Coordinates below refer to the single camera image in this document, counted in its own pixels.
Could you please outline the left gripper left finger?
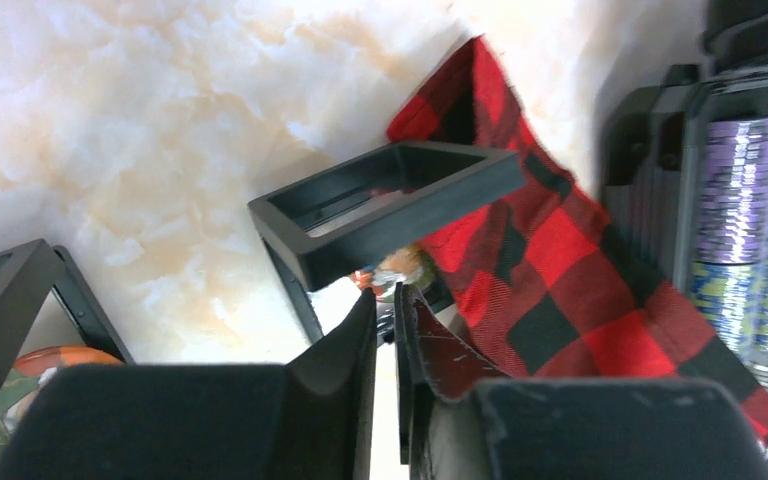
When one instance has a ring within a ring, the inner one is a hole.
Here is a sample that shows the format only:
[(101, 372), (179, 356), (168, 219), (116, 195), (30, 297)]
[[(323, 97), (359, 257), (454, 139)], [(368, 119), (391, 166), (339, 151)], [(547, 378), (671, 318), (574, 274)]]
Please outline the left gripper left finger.
[(84, 364), (57, 373), (0, 479), (365, 479), (376, 301), (290, 363)]

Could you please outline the red black plaid shirt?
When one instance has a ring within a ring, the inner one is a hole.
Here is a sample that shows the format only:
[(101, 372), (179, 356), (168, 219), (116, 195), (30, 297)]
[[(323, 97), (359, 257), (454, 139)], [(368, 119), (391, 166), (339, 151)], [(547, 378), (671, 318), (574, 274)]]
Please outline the red black plaid shirt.
[(482, 38), (427, 79), (387, 135), (519, 155), (522, 188), (422, 240), (473, 343), (502, 371), (706, 378), (738, 400), (768, 447), (768, 393), (543, 150)]

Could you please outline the black square brooch box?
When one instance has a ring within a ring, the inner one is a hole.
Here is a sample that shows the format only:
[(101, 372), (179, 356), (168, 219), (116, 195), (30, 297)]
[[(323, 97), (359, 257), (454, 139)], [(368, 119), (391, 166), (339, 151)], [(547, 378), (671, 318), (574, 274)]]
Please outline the black square brooch box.
[(308, 298), (521, 188), (510, 150), (403, 141), (249, 201), (257, 233), (307, 339), (322, 326)]

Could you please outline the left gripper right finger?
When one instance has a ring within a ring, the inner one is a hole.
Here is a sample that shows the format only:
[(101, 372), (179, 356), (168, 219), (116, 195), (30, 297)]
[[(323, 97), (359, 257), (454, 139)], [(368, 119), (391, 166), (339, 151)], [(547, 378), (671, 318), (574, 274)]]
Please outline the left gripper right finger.
[(696, 379), (517, 379), (394, 294), (400, 459), (414, 479), (768, 479), (736, 402)]

